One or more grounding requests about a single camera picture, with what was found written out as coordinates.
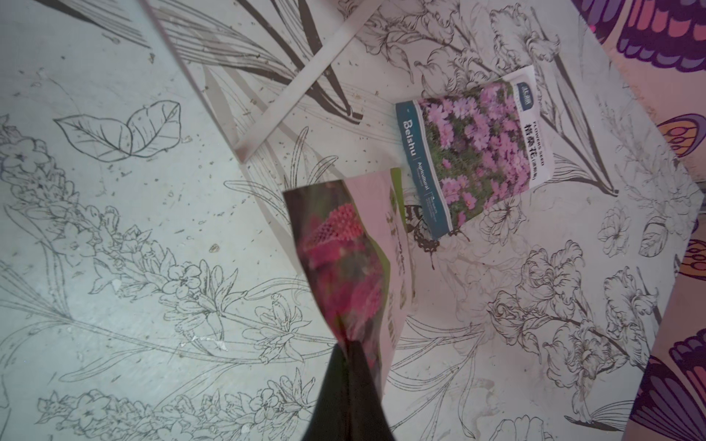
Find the butterfly drawing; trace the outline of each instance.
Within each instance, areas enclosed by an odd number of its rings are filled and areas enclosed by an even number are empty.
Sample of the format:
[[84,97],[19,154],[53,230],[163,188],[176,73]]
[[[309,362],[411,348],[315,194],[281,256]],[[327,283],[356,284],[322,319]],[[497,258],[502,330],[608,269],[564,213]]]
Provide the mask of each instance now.
[[706,329],[676,342],[669,355],[696,394],[670,367],[650,357],[630,419],[677,441],[706,440]]
[[[433,254],[438,250],[439,241],[431,238],[431,230],[429,225],[424,221],[424,211],[421,205],[405,205],[405,222],[407,227],[407,234],[412,234],[414,242],[420,247],[425,253],[429,253],[429,259],[431,260],[431,269],[434,269],[434,261],[432,259]],[[450,236],[456,236],[457,234],[463,234],[459,229],[453,229],[448,232]]]

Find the printed floral paper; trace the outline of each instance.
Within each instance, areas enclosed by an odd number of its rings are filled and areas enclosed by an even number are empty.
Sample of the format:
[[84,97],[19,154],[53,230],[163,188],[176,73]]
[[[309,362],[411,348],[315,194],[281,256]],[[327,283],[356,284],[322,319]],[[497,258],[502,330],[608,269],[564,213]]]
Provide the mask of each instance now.
[[297,255],[339,344],[362,343],[382,396],[411,303],[400,169],[285,193]]
[[397,105],[434,238],[551,178],[533,86],[530,66],[460,95]]

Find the brand logo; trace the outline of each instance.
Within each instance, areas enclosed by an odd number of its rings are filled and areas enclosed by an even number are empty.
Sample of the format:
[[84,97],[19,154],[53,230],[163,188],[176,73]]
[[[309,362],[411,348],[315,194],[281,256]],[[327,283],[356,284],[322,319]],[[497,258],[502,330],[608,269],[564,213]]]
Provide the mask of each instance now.
[[520,105],[522,105],[522,110],[531,109],[534,105],[534,98],[530,86],[527,83],[518,83],[517,91],[520,93]]

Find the white paper strip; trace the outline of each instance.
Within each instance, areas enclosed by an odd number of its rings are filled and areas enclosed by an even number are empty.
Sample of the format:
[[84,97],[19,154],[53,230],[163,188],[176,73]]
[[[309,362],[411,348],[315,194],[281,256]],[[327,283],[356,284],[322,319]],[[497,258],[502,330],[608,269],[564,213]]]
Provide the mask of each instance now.
[[343,22],[341,27],[316,52],[310,62],[277,97],[265,113],[248,129],[235,147],[235,156],[245,162],[265,142],[275,127],[288,115],[307,90],[318,80],[326,68],[355,37],[360,28],[373,15],[383,0],[366,0]]

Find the leaf drawing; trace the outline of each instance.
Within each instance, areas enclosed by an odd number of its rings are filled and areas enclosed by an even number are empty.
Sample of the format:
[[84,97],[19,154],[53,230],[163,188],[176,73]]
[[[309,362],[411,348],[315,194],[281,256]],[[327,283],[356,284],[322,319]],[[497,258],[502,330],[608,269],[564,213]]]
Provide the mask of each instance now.
[[669,232],[664,222],[665,219],[660,216],[652,216],[647,221],[645,230],[642,232],[642,242],[640,242],[638,254],[646,258],[653,258],[662,252],[669,237]]
[[73,148],[101,162],[151,157],[181,139],[181,105],[169,100],[136,111],[127,124],[85,114],[54,121]]
[[174,101],[158,101],[136,111],[128,120],[132,133],[133,155],[150,157],[179,144],[181,106]]
[[115,162],[132,153],[130,129],[116,119],[73,115],[55,121],[73,148],[84,155],[101,162]]

